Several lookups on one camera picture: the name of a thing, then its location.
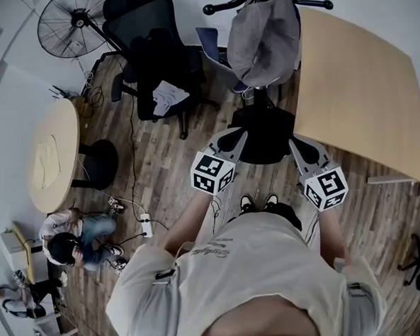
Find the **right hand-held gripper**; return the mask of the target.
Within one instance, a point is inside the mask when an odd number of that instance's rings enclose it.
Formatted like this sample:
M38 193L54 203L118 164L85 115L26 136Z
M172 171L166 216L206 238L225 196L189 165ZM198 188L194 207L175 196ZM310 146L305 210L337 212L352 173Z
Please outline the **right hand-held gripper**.
M340 205L348 193L341 167L330 158L320 142L308 138L300 138L300 141L302 144L298 149L295 141L289 139L289 148L300 172L299 184L303 195L319 212ZM305 159L320 159L321 162L306 163L300 153Z

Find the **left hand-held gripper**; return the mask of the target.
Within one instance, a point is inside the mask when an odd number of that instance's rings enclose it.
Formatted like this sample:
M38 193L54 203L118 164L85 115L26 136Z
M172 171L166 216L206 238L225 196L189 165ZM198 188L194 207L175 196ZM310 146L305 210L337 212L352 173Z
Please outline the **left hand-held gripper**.
M244 128L234 127L212 136L212 142L193 160L191 186L215 196L224 191L234 181L247 135Z

